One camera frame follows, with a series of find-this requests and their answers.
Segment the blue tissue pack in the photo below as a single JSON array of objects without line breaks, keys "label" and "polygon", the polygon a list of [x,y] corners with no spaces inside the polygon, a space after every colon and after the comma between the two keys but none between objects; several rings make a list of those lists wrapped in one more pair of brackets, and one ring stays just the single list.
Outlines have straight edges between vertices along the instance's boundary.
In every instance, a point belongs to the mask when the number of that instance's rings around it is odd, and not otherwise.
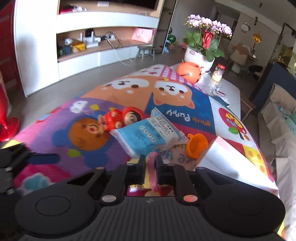
[{"label": "blue tissue pack", "polygon": [[164,152],[189,141],[157,108],[152,109],[150,117],[110,133],[131,158]]}]

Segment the purple orchid flower pot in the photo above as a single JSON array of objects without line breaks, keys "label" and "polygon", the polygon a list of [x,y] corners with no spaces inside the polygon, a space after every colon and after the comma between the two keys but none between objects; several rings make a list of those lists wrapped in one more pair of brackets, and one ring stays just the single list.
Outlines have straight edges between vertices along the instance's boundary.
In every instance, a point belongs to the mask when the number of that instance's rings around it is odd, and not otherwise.
[{"label": "purple orchid flower pot", "polygon": [[185,32],[183,43],[187,47],[184,61],[197,64],[202,73],[207,73],[216,58],[225,56],[220,48],[221,39],[231,38],[232,30],[217,20],[193,14],[187,17],[185,25],[193,30]]}]

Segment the round wall clock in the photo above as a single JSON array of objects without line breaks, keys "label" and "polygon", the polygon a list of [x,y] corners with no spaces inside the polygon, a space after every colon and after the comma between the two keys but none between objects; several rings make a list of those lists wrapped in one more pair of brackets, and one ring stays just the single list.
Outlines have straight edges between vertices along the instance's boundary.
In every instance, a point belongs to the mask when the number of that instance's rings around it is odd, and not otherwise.
[{"label": "round wall clock", "polygon": [[242,25],[241,25],[241,31],[243,33],[247,33],[250,31],[250,25],[248,22],[244,22]]}]

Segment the grey sofa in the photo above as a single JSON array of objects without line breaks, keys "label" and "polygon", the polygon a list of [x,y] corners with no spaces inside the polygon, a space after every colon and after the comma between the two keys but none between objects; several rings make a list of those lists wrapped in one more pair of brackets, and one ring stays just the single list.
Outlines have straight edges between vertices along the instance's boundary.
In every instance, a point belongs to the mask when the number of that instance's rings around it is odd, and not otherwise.
[{"label": "grey sofa", "polygon": [[284,231],[286,240],[295,240],[295,135],[279,111],[277,102],[289,113],[295,113],[295,98],[273,84],[263,108],[258,114],[259,145],[285,206]]}]

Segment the colourful cartoon play mat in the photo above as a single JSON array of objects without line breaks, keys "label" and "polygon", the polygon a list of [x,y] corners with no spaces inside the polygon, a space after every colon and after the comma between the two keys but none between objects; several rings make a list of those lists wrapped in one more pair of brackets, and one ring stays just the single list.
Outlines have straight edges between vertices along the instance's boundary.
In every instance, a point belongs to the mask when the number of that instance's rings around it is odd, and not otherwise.
[{"label": "colourful cartoon play mat", "polygon": [[273,194],[278,187],[257,144],[222,99],[209,96],[165,65],[154,65],[99,85],[49,112],[17,134],[37,153],[16,176],[26,195],[102,166],[114,170],[141,154],[166,164],[198,166]]}]

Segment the watermelon ball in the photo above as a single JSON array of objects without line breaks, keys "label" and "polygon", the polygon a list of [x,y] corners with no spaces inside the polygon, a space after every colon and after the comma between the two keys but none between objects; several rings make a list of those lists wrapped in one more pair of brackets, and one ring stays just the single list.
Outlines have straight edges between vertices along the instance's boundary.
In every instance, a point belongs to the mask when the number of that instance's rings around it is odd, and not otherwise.
[{"label": "watermelon ball", "polygon": [[175,37],[174,35],[170,34],[170,35],[167,36],[166,41],[167,41],[168,43],[170,43],[170,44],[173,44],[173,43],[176,42],[176,37]]}]

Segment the green clothing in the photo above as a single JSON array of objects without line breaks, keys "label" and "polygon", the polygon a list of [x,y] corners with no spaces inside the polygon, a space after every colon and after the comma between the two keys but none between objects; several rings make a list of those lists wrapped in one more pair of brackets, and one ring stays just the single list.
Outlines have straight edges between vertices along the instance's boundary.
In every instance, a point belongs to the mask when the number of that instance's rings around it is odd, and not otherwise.
[{"label": "green clothing", "polygon": [[296,135],[295,113],[289,113],[279,101],[276,103],[276,105],[279,111],[282,113],[283,119],[285,120],[287,126],[291,132]]}]

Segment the pink paper bag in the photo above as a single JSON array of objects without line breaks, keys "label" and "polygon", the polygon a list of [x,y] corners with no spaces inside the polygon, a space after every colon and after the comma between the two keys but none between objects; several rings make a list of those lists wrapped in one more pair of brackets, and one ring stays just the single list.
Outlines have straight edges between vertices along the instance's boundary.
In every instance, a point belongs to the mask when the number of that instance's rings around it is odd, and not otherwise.
[{"label": "pink paper bag", "polygon": [[153,36],[153,29],[135,28],[132,35],[132,40],[148,44],[151,42]]}]

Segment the pink cardboard box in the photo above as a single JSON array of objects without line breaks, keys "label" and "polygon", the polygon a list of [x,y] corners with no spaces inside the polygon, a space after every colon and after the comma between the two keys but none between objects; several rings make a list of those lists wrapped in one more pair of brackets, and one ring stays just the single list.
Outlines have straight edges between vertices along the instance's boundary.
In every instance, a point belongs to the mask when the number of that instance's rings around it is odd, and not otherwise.
[{"label": "pink cardboard box", "polygon": [[266,190],[278,196],[278,187],[259,168],[223,138],[217,136],[198,159],[198,166]]}]

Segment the orange plastic funnel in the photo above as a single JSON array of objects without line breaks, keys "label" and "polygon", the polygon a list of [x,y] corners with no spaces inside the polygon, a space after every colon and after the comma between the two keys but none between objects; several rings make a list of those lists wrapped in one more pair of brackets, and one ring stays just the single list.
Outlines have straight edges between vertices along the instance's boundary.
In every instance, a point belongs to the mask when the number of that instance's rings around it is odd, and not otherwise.
[{"label": "orange plastic funnel", "polygon": [[199,158],[202,152],[208,148],[207,138],[201,133],[194,135],[189,133],[187,137],[189,141],[186,144],[185,153],[191,159]]}]

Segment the dark blue cabinet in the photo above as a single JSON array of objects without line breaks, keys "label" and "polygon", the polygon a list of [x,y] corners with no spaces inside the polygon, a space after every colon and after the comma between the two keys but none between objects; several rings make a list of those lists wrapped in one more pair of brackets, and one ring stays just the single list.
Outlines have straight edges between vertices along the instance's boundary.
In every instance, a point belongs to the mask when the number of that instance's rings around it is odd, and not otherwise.
[{"label": "dark blue cabinet", "polygon": [[262,77],[252,92],[249,100],[256,106],[251,112],[254,116],[257,116],[259,111],[267,101],[271,92],[273,84],[277,84],[285,89],[293,98],[295,98],[296,81],[283,66],[278,63],[268,63],[264,70]]}]

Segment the red doll toy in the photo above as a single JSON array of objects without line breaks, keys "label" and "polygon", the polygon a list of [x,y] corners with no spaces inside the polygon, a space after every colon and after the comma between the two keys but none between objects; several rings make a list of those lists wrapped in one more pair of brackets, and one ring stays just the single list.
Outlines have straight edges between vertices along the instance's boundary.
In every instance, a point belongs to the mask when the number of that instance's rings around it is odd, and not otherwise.
[{"label": "red doll toy", "polygon": [[123,110],[112,109],[107,114],[98,116],[99,131],[110,132],[143,119],[143,111],[132,106],[127,106]]}]

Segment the white tv cabinet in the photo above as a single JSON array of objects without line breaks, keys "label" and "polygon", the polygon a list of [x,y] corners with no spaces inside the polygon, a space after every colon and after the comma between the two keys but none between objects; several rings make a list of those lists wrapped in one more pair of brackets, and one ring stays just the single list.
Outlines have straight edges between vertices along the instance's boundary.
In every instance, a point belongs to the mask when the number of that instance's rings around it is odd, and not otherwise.
[{"label": "white tv cabinet", "polygon": [[16,1],[15,53],[25,96],[78,73],[135,58],[144,41],[134,33],[153,34],[163,5]]}]

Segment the small wooden stool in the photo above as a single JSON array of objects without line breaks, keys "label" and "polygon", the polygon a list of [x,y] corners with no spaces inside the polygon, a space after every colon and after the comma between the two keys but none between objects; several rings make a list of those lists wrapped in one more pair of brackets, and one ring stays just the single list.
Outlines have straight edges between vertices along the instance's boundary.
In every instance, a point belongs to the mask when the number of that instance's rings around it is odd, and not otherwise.
[{"label": "small wooden stool", "polygon": [[152,59],[155,59],[156,48],[153,46],[138,46],[138,52],[136,58],[141,58],[144,60],[145,56],[152,56]]}]

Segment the Hello Kitty camera keychain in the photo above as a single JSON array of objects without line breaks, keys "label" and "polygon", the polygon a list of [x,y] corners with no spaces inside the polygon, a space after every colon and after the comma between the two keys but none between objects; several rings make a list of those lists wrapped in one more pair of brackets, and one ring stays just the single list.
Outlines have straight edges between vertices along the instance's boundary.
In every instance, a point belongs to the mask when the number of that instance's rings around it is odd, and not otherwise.
[{"label": "Hello Kitty camera keychain", "polygon": [[174,190],[172,186],[157,184],[157,175],[154,168],[154,159],[157,155],[158,153],[152,152],[146,157],[144,183],[128,186],[128,196],[173,196]]}]

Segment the candy jar red lid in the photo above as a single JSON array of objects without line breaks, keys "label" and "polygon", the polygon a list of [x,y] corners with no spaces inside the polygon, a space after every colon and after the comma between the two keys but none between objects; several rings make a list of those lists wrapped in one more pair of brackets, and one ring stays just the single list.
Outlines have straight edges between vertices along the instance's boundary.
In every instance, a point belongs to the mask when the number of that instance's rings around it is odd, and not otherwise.
[{"label": "candy jar red lid", "polygon": [[215,82],[220,82],[220,80],[222,79],[222,76],[224,74],[225,71],[225,66],[222,64],[218,64],[214,70],[214,72],[212,73],[211,78],[215,81]]}]

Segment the dining chair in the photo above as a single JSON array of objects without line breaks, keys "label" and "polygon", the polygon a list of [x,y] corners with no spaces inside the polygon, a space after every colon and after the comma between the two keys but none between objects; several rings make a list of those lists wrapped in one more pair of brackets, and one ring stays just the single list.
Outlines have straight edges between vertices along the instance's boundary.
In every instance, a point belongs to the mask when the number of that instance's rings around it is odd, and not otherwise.
[{"label": "dining chair", "polygon": [[242,68],[245,66],[250,53],[250,47],[239,43],[235,46],[233,53],[230,55],[230,60],[233,62],[231,70],[240,75]]}]

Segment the orange round bucket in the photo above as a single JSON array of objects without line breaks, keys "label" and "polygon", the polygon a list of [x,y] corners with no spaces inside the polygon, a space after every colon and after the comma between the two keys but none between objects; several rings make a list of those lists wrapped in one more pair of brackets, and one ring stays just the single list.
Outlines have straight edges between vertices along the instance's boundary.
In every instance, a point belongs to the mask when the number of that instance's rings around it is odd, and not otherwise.
[{"label": "orange round bucket", "polygon": [[202,76],[200,67],[189,61],[181,63],[177,67],[177,73],[191,84],[197,83]]}]

